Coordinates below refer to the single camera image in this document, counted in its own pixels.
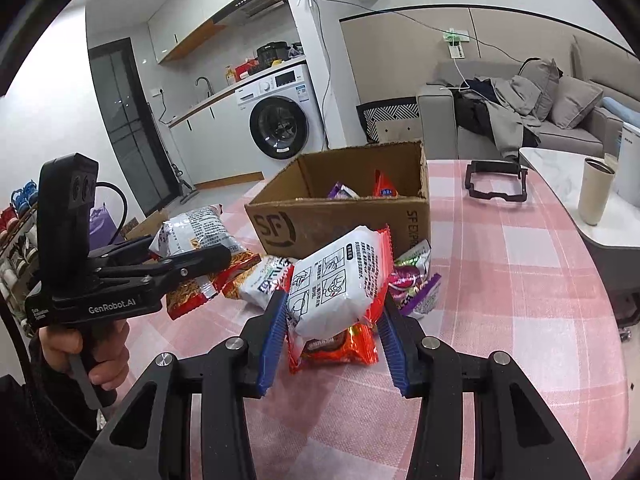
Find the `metal screw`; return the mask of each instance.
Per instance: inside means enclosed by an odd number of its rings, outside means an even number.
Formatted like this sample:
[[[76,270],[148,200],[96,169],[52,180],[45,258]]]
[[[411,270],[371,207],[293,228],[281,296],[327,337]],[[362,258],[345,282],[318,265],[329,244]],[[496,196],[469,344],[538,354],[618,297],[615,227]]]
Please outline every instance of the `metal screw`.
[[[244,340],[241,337],[230,337],[225,342],[225,346],[229,348],[229,350],[238,350],[242,348],[243,344]]]
[[[496,352],[494,354],[494,361],[499,365],[508,365],[511,362],[511,358],[506,352]]]
[[[163,352],[156,356],[156,364],[158,366],[167,366],[174,360],[174,356],[167,352]]]
[[[437,337],[428,335],[422,340],[422,346],[428,348],[429,350],[435,350],[438,346],[440,346],[440,340]]]

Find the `blue shoe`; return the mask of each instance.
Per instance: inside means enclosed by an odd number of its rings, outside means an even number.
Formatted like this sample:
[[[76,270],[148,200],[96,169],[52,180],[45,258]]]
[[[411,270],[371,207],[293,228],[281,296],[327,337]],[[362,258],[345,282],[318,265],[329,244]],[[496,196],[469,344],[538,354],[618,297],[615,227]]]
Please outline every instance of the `blue shoe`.
[[[34,205],[38,201],[38,188],[33,180],[25,184],[23,191],[29,205]]]
[[[24,195],[24,190],[17,189],[11,193],[11,204],[14,206],[15,212],[18,214],[18,218],[22,218],[29,210],[29,202]]]

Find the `table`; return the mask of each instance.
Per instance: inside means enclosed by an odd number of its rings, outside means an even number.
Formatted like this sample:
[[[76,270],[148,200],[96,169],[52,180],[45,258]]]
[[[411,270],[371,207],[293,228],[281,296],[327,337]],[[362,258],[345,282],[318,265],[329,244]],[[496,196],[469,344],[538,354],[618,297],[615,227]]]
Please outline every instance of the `table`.
[[[443,277],[427,334],[457,351],[511,354],[564,427],[593,480],[609,480],[626,457],[626,376],[618,330],[602,282],[571,219],[529,172],[524,204],[468,197],[464,161],[429,161],[433,270]],[[514,182],[478,175],[477,187],[513,192]],[[223,221],[261,250],[243,204]],[[160,311],[131,319],[126,393],[156,354],[201,354],[237,335],[257,307],[217,297],[171,321]],[[393,387],[382,346],[372,367],[336,365],[292,376],[285,354],[273,387],[245,401],[259,479],[404,479],[420,400]],[[464,395],[462,478],[474,467],[473,399]],[[199,478],[199,399],[192,416],[192,471]]]
[[[553,190],[588,241],[605,249],[640,249],[640,209],[615,191],[611,191],[598,225],[591,226],[582,220],[578,200],[585,155],[541,148],[521,148],[520,155]]]

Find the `washing machine door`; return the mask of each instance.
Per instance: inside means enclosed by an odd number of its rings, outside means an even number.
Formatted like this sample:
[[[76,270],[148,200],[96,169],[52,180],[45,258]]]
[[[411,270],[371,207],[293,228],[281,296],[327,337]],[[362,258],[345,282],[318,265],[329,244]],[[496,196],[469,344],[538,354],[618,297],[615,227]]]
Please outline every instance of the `washing machine door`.
[[[251,112],[249,127],[256,146],[265,155],[279,160],[296,156],[309,135],[302,108],[283,96],[258,101]]]

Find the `gray sofa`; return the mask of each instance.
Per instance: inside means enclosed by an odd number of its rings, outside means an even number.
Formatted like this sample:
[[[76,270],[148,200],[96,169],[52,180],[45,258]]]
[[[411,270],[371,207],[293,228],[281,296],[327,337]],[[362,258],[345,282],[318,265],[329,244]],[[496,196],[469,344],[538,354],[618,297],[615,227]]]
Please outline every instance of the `gray sofa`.
[[[619,50],[622,54],[576,38],[571,52],[574,73],[568,75],[593,82],[604,89],[605,96],[612,96],[640,111],[640,62]],[[459,60],[458,66],[469,79],[476,76],[509,79],[520,69],[515,62],[481,60]],[[438,66],[436,81],[443,80],[460,81],[452,62]],[[427,84],[418,90],[416,99],[427,158],[500,159],[500,153],[489,139],[457,126],[450,89],[443,88],[442,84]],[[573,130],[563,130],[550,121],[544,121],[537,134],[539,148],[589,156],[602,156],[604,153],[617,156],[621,132],[622,121],[604,108],[596,107]]]

